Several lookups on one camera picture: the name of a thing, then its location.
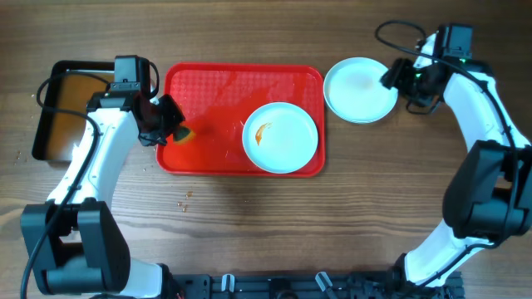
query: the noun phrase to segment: red plastic tray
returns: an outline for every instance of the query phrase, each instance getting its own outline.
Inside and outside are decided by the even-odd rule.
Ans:
[[[159,166],[172,174],[310,177],[325,164],[323,78],[310,66],[179,63],[166,74],[165,94],[182,109],[195,137],[183,145],[168,138],[157,146]],[[242,146],[242,130],[260,106],[298,105],[318,128],[313,158],[291,174],[271,174],[253,164]]]

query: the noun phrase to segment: black cable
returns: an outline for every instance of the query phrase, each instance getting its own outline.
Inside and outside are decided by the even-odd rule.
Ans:
[[[107,85],[109,85],[109,82],[107,80],[99,76],[93,75],[91,73],[86,73],[83,71],[68,71],[68,72],[65,72],[59,75],[51,76],[50,78],[46,79],[37,89],[37,94],[36,94],[37,103],[41,106],[44,112],[46,113],[67,113],[70,115],[76,115],[76,116],[82,117],[86,119],[92,125],[94,132],[93,132],[91,147],[89,148],[89,151],[86,154],[85,160],[83,160],[83,164],[81,165],[80,170],[78,171],[78,173],[76,174],[76,177],[72,181],[72,185],[69,187],[68,191],[66,192],[65,198],[61,201],[61,204],[59,204],[59,206],[57,207],[56,212],[52,215],[52,217],[48,221],[47,226],[44,229],[44,232],[42,233],[41,237],[37,240],[37,243],[35,244],[35,247],[33,248],[33,251],[27,260],[26,268],[24,269],[24,273],[22,274],[22,282],[20,286],[20,298],[21,299],[26,299],[27,297],[27,284],[29,282],[30,273],[32,271],[33,264],[35,263],[35,260],[37,259],[37,255],[39,251],[41,250],[42,244],[44,243],[44,240],[46,239],[48,234],[51,232],[51,230],[55,228],[57,220],[61,216],[61,211],[65,208],[67,203],[70,201],[72,195],[74,195],[74,193],[78,190],[78,184],[83,178],[86,168],[91,162],[92,156],[94,155],[96,151],[96,146],[98,145],[98,139],[100,138],[100,131],[98,130],[98,124],[88,115],[83,114],[81,112],[74,111],[74,110],[65,110],[65,109],[59,109],[55,107],[46,106],[41,102],[41,93],[46,85],[48,85],[52,81],[59,80],[65,76],[71,76],[71,75],[88,76],[90,78],[102,81],[106,83]]]
[[[153,67],[153,71],[155,72],[155,78],[157,82],[155,83],[155,88],[150,93],[150,99],[153,99],[157,96],[159,93],[159,70],[157,70],[157,66],[155,66],[155,63],[150,61],[150,66]]]
[[[421,53],[420,51],[413,51],[413,50],[411,50],[411,49],[409,49],[407,47],[398,46],[398,45],[396,45],[394,43],[391,43],[389,41],[386,41],[386,40],[382,39],[381,36],[379,35],[381,29],[383,29],[384,27],[386,27],[388,25],[392,25],[392,24],[398,24],[398,25],[404,25],[404,26],[413,27],[413,28],[415,28],[417,31],[419,31],[423,35],[424,39],[426,39],[425,31],[420,26],[418,26],[418,25],[416,25],[416,24],[414,24],[412,22],[391,20],[391,21],[384,22],[383,24],[379,25],[377,27],[377,29],[375,30],[375,38],[379,42],[381,42],[381,43],[383,43],[383,44],[385,44],[385,45],[387,45],[387,46],[389,46],[391,48],[394,48],[394,49],[396,49],[398,51],[403,51],[403,52],[408,53],[408,54],[412,54],[412,55],[415,55],[415,56],[421,56],[421,57],[425,57],[425,58],[431,59],[433,61],[440,62],[440,63],[450,67],[451,69],[455,70],[459,74],[463,75],[467,79],[473,81],[475,84],[478,85],[479,88],[482,89],[482,92],[485,93],[488,96],[488,98],[490,99],[491,103],[493,104],[493,106],[495,108],[495,111],[497,112],[497,115],[500,118],[500,123],[502,124],[503,131],[504,131],[504,133],[506,135],[506,138],[508,139],[508,142],[510,143],[510,151],[511,151],[511,154],[512,154],[512,168],[513,168],[513,171],[514,171],[513,178],[512,178],[511,191],[510,191],[509,207],[508,207],[508,210],[506,211],[505,221],[504,221],[503,228],[501,230],[501,235],[500,235],[499,240],[494,242],[493,245],[475,244],[475,245],[471,245],[469,247],[465,247],[465,250],[458,257],[456,257],[449,265],[447,265],[447,267],[445,267],[441,272],[438,272],[436,275],[432,276],[431,278],[429,278],[428,280],[423,282],[421,285],[419,285],[418,287],[416,287],[412,291],[410,291],[407,294],[405,294],[404,296],[400,297],[400,299],[404,299],[404,298],[407,298],[407,297],[415,294],[416,292],[420,291],[422,288],[424,288],[427,285],[429,285],[431,282],[435,281],[436,279],[439,279],[442,275],[444,275],[447,272],[449,272],[458,262],[460,262],[460,260],[462,258],[464,258],[467,254],[469,254],[472,249],[475,249],[475,248],[487,248],[487,249],[497,248],[497,247],[499,247],[499,245],[501,245],[510,236],[510,233],[508,232],[508,219],[511,217],[511,214],[513,212],[514,205],[515,205],[515,197],[516,197],[516,194],[517,194],[517,183],[518,183],[518,180],[519,180],[519,157],[517,155],[517,149],[515,147],[515,141],[514,141],[514,139],[512,137],[512,134],[510,132],[511,128],[506,123],[505,116],[504,116],[504,114],[502,112],[502,109],[500,108],[500,104],[497,102],[497,100],[493,97],[491,92],[488,90],[487,84],[484,81],[481,81],[481,80],[475,78],[468,71],[466,71],[466,70],[462,69],[461,67],[456,66],[456,65],[454,65],[454,64],[452,64],[452,63],[450,63],[448,61],[442,60],[442,59],[440,59],[438,57],[435,57],[433,55],[428,55],[428,54],[425,54],[425,53]]]

